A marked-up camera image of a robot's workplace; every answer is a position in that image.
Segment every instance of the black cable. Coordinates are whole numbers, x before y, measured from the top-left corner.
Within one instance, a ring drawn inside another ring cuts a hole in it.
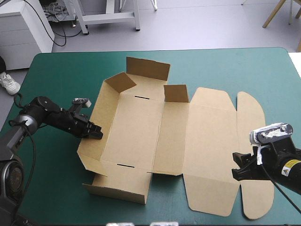
[[[61,47],[62,47],[62,46],[65,46],[66,43],[67,43],[67,37],[66,37],[64,28],[62,27],[63,33],[64,33],[64,37],[65,37],[65,42],[64,42],[63,45],[61,45],[61,44],[56,43],[56,42],[52,39],[52,37],[51,37],[50,34],[48,33],[48,31],[47,31],[47,29],[46,29],[46,27],[45,27],[45,25],[44,25],[44,23],[43,23],[41,17],[39,16],[38,12],[36,11],[36,9],[35,9],[35,8],[34,8],[27,0],[24,0],[24,1],[25,1],[25,2],[33,9],[33,11],[37,14],[37,16],[39,17],[39,19],[40,19],[40,21],[41,21],[41,23],[42,23],[42,25],[43,25],[43,27],[44,27],[44,29],[45,29],[47,35],[48,35],[48,37],[52,40],[52,42],[53,42],[54,44],[56,44],[57,46],[61,46]]]
[[[268,172],[265,170],[264,166],[261,164],[261,167],[264,171],[264,173],[267,175],[269,180],[273,183],[273,185],[280,191],[280,193],[291,203],[292,206],[301,214],[301,209],[284,193],[284,191],[276,184],[273,178],[268,174]]]
[[[64,37],[63,35],[58,34],[58,33],[54,32],[54,31],[53,31],[53,33],[56,34],[56,35],[58,35],[58,36]],[[67,35],[66,37],[67,38],[75,37],[75,36],[78,36],[80,33],[81,33],[81,30],[77,34],[75,34],[75,35]]]
[[[23,121],[23,122],[16,122],[14,120],[9,120],[8,121],[9,125],[10,126],[21,126],[23,127],[23,129],[25,130],[26,134],[29,136],[30,140],[32,141],[32,150],[33,150],[33,153],[32,153],[32,168],[30,170],[30,174],[29,174],[29,177],[27,179],[27,182],[26,182],[26,185],[25,185],[25,188],[24,188],[24,191],[23,191],[23,197],[22,197],[22,200],[20,201],[19,203],[19,206],[21,205],[22,201],[23,201],[23,198],[25,197],[25,194],[27,192],[27,189],[29,187],[29,184],[32,180],[32,176],[33,176],[33,172],[34,172],[34,168],[35,168],[35,165],[36,165],[36,157],[37,157],[37,147],[36,147],[36,143],[34,142],[33,138],[32,138],[32,135],[30,134],[30,132],[28,131],[27,129],[27,126],[26,126],[26,121]],[[13,219],[14,221],[12,222],[12,226],[15,224],[16,222],[16,212],[17,212],[17,209],[16,211],[13,213]]]
[[[48,12],[46,10],[44,10],[44,13],[49,13],[48,16],[55,16],[53,13],[50,13],[50,12]],[[53,31],[53,33],[56,34],[56,35],[58,35],[58,36],[61,36],[61,37],[72,38],[72,37],[78,36],[81,33],[81,30],[77,34],[74,34],[74,35],[61,35],[59,33],[56,33],[55,31]]]
[[[22,96],[21,93],[16,93],[16,94],[14,95],[14,103],[15,103],[15,105],[16,105],[18,108],[25,109],[25,107],[22,106],[22,99],[23,99],[23,96]]]
[[[45,124],[44,126],[40,126],[39,129],[40,129],[40,128],[44,128],[44,127],[46,127],[46,126],[47,126],[47,124]]]

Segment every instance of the white sneaker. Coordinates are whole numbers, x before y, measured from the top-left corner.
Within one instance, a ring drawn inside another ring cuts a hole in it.
[[[8,94],[14,95],[20,90],[20,84],[17,83],[9,74],[2,72],[0,74],[0,84],[3,86]]]

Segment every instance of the green table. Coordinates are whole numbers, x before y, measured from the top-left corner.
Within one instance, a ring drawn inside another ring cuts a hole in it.
[[[36,96],[47,96],[65,108],[75,97],[88,97],[95,103],[102,81],[126,70],[126,56],[170,63],[169,84],[187,84],[190,97],[200,86],[221,89],[236,105],[239,91],[250,93],[261,103],[267,124],[283,121],[293,125],[293,140],[301,147],[301,79],[282,48],[40,54],[21,87],[24,103]],[[84,113],[90,115],[92,109],[84,109]],[[8,119],[17,113],[18,109],[12,107]],[[6,122],[2,133],[8,128]],[[91,183],[94,174],[84,169],[77,156],[79,139],[52,127],[41,129],[33,137],[37,164],[20,212],[40,224],[301,223],[301,216],[278,191],[270,212],[259,220],[243,217],[240,192],[229,217],[192,211],[182,176],[154,175],[145,206],[90,195],[81,184]],[[32,161],[29,139],[19,154],[28,173]],[[301,196],[285,191],[301,206]]]

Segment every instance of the unfolded cardboard box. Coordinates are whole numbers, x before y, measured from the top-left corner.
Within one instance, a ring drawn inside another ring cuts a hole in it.
[[[145,204],[151,173],[183,174],[189,207],[228,216],[239,186],[245,215],[269,211],[268,181],[233,179],[233,152],[250,153],[249,132],[265,125],[259,103],[238,94],[238,110],[220,90],[198,88],[189,103],[186,85],[167,85],[169,64],[127,57],[127,72],[106,79],[91,121],[102,140],[83,139],[79,157],[96,173],[92,194]]]

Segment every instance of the white cabinet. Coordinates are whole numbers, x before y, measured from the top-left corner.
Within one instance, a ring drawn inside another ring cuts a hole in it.
[[[49,35],[54,33],[39,0],[27,0],[36,9]],[[22,0],[12,0],[0,7],[0,56],[7,70],[28,68],[38,53],[50,53],[53,42],[33,9]]]

